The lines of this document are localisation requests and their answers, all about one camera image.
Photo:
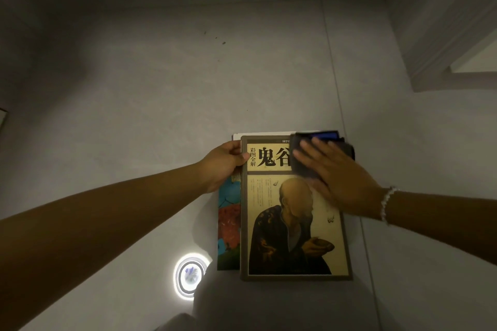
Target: floor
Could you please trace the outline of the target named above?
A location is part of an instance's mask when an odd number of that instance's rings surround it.
[[[221,2],[62,19],[0,136],[0,217],[192,163],[241,131],[337,128],[384,185],[497,196],[496,93],[414,94],[382,1]],[[352,217],[353,282],[243,283],[211,265],[183,301],[174,264],[215,259],[216,222],[215,196],[199,198],[23,330],[146,331],[181,313],[202,329],[497,327],[496,267]]]

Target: hand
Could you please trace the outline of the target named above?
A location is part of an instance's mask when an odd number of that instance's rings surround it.
[[[302,245],[302,251],[307,257],[317,258],[322,257],[324,254],[328,252],[326,246],[318,246],[314,242],[319,240],[319,237],[313,237],[310,240],[307,240]]]
[[[318,173],[324,181],[308,179],[309,184],[328,202],[335,204],[341,210],[347,213],[365,214],[362,207],[372,194],[376,196],[378,191],[382,190],[380,185],[333,142],[329,141],[326,144],[316,137],[312,142],[319,151],[302,140],[301,147],[308,156],[297,150],[292,152],[296,159]]]
[[[247,162],[250,154],[241,151],[240,140],[228,141],[214,148],[197,163],[201,180],[206,184],[205,192],[216,191],[237,167]]]

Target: black wallet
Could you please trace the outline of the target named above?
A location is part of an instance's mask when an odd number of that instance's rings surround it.
[[[311,139],[317,136],[320,140],[324,142],[332,141],[334,142],[348,157],[351,157],[355,160],[355,151],[354,147],[345,142],[344,138],[339,137],[336,131],[324,131],[324,132],[297,132],[295,134],[290,135],[290,152],[293,152],[294,149],[299,150],[304,155],[307,153],[303,152],[300,147],[300,141],[302,139],[306,140],[309,144],[311,144],[318,151],[319,149],[314,146]],[[319,174],[314,170],[309,169],[307,166],[298,161],[293,154],[290,153],[290,165],[292,167],[292,172],[304,178],[320,178]]]

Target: left hand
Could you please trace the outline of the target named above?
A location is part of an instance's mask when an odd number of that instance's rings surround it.
[[[206,192],[216,191],[237,167],[247,162],[250,154],[241,152],[240,140],[227,141],[197,163],[202,182],[207,186]]]

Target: right hand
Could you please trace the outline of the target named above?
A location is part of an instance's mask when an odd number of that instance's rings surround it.
[[[302,245],[302,250],[307,257],[317,258],[322,257],[324,254],[328,252],[328,249],[324,246],[318,246],[314,242],[317,241],[319,237],[313,237],[310,240],[307,240]]]
[[[379,196],[381,202],[382,187],[333,142],[326,144],[314,137],[312,143],[319,151],[302,140],[301,147],[308,155],[298,150],[292,152],[296,159],[318,173],[324,181],[308,179],[310,185],[344,212],[368,215],[367,203],[373,196]]]

